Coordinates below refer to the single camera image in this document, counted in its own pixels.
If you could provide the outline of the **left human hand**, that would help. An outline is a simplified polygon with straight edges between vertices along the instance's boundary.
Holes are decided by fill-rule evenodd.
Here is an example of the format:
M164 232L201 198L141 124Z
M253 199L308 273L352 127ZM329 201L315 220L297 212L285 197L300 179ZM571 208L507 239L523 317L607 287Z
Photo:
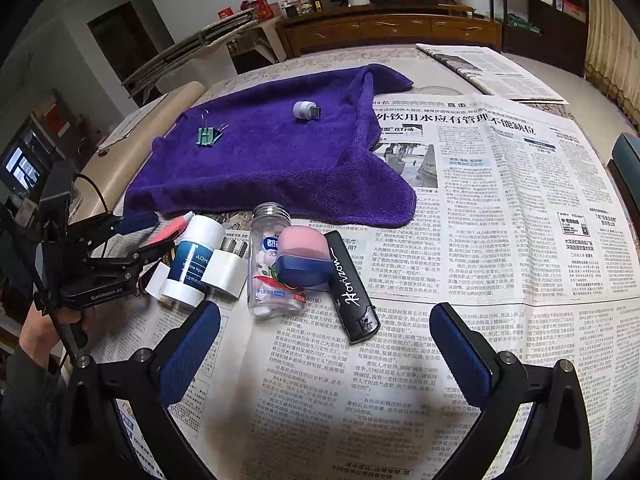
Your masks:
M81 328L86 332L93 324L95 317L94 307L83 311L64 307L55 310L52 315L43 315L32 304L21 330L20 347L38 366L47 368L51 350L60 340L54 321L61 324L81 322Z

